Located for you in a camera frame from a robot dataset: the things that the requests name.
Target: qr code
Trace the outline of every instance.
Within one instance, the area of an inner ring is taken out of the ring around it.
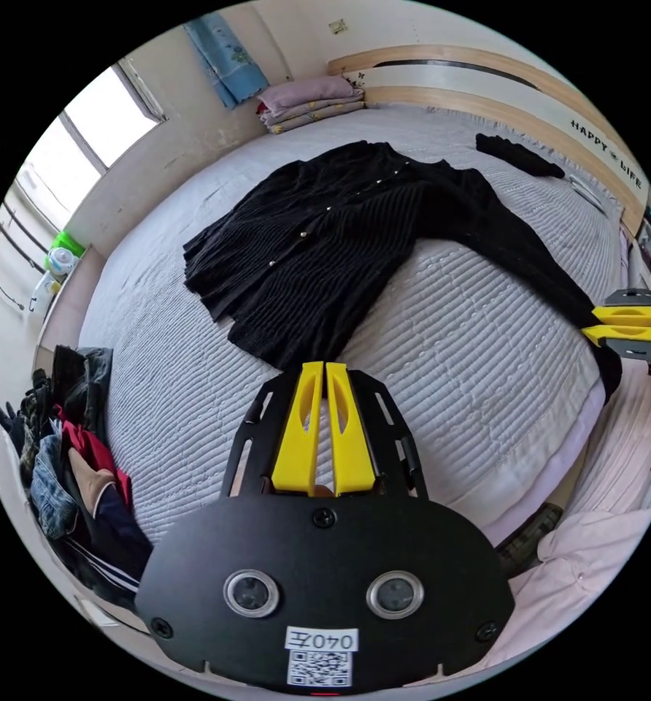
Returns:
[[[352,686],[351,652],[297,652],[289,654],[289,684],[294,686]]]

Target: red clothing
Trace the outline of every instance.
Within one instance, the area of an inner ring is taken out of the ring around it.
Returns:
[[[85,431],[81,426],[67,420],[62,407],[58,409],[58,418],[63,428],[63,450],[65,454],[74,448],[93,470],[109,470],[116,477],[116,484],[124,504],[131,511],[131,478],[114,464],[109,449],[94,433]]]

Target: folded pink blanket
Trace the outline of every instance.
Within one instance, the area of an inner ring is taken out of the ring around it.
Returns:
[[[318,78],[291,80],[273,85],[260,93],[258,98],[273,114],[288,110],[297,104],[312,100],[333,100],[352,97],[354,87],[340,75],[323,75]]]
[[[346,102],[333,104],[330,107],[325,107],[322,110],[317,110],[315,112],[307,112],[304,115],[294,117],[293,119],[287,119],[279,124],[274,124],[273,126],[268,126],[267,129],[273,134],[281,134],[284,131],[291,131],[304,124],[310,124],[311,122],[318,122],[323,119],[328,119],[328,117],[335,117],[336,115],[344,115],[348,112],[356,112],[364,107],[364,102]]]
[[[295,107],[289,107],[285,110],[278,110],[273,112],[272,110],[264,110],[260,114],[260,119],[265,126],[274,126],[275,124],[281,124],[281,122],[287,119],[294,119],[295,117],[301,117],[308,112],[317,112],[322,110],[324,107],[330,107],[334,104],[346,104],[350,102],[360,102],[364,97],[364,90],[357,89],[351,97],[333,98],[328,100],[312,100],[311,102],[303,102],[297,104]]]

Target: black knit sweater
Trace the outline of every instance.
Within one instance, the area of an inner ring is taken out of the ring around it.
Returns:
[[[599,323],[479,171],[423,164],[388,143],[350,143],[273,172],[185,244],[185,284],[215,321],[235,320],[232,343],[273,367],[334,361],[420,238],[475,250],[578,329]],[[610,398],[620,360],[590,346]]]

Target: blue towel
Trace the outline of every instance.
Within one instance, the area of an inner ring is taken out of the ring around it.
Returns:
[[[184,25],[222,103],[230,110],[254,97],[269,82],[218,12]]]

